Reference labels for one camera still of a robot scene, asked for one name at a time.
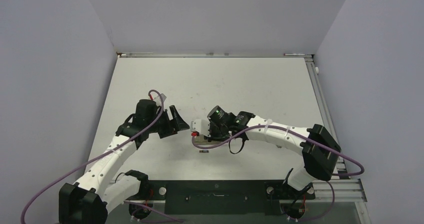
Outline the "beige remote control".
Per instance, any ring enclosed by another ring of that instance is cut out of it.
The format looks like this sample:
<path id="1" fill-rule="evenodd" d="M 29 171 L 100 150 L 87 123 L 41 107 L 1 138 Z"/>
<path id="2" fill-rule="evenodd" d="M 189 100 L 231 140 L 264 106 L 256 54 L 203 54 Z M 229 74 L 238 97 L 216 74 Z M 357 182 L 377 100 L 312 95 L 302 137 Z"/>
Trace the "beige remote control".
<path id="1" fill-rule="evenodd" d="M 224 144 L 227 144 L 227 141 L 223 141 L 223 142 L 218 142 L 218 141 L 212 141 L 212 142 L 208 142 L 200 137 L 193 137 L 191 139 L 191 142 L 193 144 L 194 147 L 201 149 L 201 150 L 209 150 L 209 149 L 214 149 L 214 148 L 218 148 L 220 146 L 223 146 Z"/>

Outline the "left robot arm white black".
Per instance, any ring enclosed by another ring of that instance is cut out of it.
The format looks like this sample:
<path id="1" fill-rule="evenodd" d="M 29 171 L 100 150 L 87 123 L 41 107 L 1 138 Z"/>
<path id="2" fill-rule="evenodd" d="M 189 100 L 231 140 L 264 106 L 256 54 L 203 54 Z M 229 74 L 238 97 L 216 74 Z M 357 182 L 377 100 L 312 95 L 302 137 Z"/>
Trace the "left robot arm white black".
<path id="1" fill-rule="evenodd" d="M 145 198 L 149 192 L 147 174 L 129 170 L 117 183 L 111 184 L 112 179 L 150 134 L 166 138 L 189 128 L 174 105 L 166 110 L 161 100 L 139 100 L 135 113 L 118 127 L 105 152 L 83 176 L 60 189 L 59 222 L 105 223 L 108 214 L 127 198 Z"/>

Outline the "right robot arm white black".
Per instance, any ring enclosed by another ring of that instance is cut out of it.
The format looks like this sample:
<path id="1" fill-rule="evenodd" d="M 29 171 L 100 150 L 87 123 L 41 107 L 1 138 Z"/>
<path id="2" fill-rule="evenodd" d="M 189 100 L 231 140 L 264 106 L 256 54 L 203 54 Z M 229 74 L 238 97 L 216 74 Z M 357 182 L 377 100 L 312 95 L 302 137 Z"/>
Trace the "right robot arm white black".
<path id="1" fill-rule="evenodd" d="M 208 142 L 230 141 L 231 137 L 260 141 L 285 148 L 302 157 L 302 164 L 294 168 L 283 183 L 283 193 L 297 197 L 314 180 L 329 181 L 338 161 L 341 148 L 328 130 L 319 124 L 312 128 L 276 123 L 246 111 L 237 115 L 215 106 L 206 120 L 192 122 L 192 132 L 203 135 Z"/>

